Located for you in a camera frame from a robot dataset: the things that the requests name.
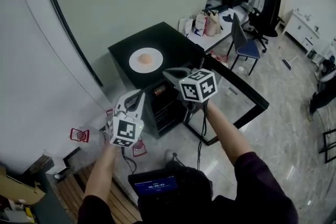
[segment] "white cabinet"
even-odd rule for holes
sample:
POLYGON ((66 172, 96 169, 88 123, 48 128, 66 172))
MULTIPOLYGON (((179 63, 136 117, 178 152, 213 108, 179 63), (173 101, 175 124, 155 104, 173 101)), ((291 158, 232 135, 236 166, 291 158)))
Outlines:
POLYGON ((283 34, 288 32, 303 48, 310 52, 311 49, 318 50, 319 34, 313 31, 312 27, 306 22, 304 17, 293 13, 286 25, 283 34))

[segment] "blue chair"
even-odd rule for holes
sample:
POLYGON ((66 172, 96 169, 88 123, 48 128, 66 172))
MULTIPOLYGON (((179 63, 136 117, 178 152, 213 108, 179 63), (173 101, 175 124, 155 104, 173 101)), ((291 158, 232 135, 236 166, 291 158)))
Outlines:
POLYGON ((232 24, 232 29, 231 29, 231 35, 232 35, 232 43, 231 46, 229 48, 229 51, 227 52, 226 56, 229 56, 229 53, 232 49, 232 45, 235 44, 235 50, 237 55, 237 58, 235 59, 233 65, 231 66, 230 70, 233 69, 233 67, 235 66, 239 56, 244 56, 246 57, 245 61, 247 61, 247 58, 253 58, 256 59, 252 69, 250 71, 250 73, 248 75, 251 75, 254 66, 256 66, 256 63, 258 61, 258 59, 260 59, 260 54, 259 54, 259 50, 257 47, 257 44, 255 43, 254 40, 252 39, 247 39, 247 37, 245 36, 245 33, 243 31, 243 28, 240 25, 240 21, 238 19, 237 14, 233 15, 233 24, 232 24))

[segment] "forearm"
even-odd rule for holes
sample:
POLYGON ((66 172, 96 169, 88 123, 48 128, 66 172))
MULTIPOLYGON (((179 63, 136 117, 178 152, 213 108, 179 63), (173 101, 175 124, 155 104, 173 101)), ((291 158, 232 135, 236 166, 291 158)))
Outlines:
POLYGON ((207 106, 207 119, 233 165, 241 155, 253 151, 240 131, 228 121, 225 115, 211 101, 209 101, 207 106))
POLYGON ((105 144, 103 152, 97 159, 89 177, 85 188, 85 197, 94 195, 107 203, 111 188, 114 161, 116 160, 118 151, 119 148, 111 145, 109 142, 105 144))

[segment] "cardboard box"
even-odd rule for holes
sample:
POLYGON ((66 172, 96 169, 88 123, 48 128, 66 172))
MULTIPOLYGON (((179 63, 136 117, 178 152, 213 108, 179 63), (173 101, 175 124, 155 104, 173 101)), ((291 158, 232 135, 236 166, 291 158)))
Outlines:
POLYGON ((40 201, 43 192, 35 183, 35 187, 30 187, 6 175, 6 169, 0 166, 0 195, 14 201, 17 204, 33 205, 40 201))

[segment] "person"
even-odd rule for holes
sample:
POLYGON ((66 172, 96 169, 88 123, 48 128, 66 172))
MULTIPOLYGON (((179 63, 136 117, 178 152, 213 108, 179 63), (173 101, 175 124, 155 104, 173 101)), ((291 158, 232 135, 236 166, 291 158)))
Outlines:
POLYGON ((312 116, 315 111, 323 106, 329 104, 336 97, 336 70, 327 74, 320 79, 322 84, 320 92, 314 93, 311 100, 308 101, 308 120, 312 121, 312 116))
MULTIPOLYGON (((182 198, 176 207, 169 204, 166 212, 165 208, 160 209, 160 214, 155 214, 152 205, 138 201, 143 223, 298 223, 293 202, 239 130, 211 101, 207 105, 206 116, 234 166, 236 199, 217 196, 212 201, 211 182, 204 173, 177 164, 179 170, 185 170, 189 177, 196 178, 193 180, 196 183, 190 186, 189 200, 182 198)), ((117 151, 114 145, 107 143, 96 161, 79 209, 78 224, 114 223, 107 201, 117 151)))

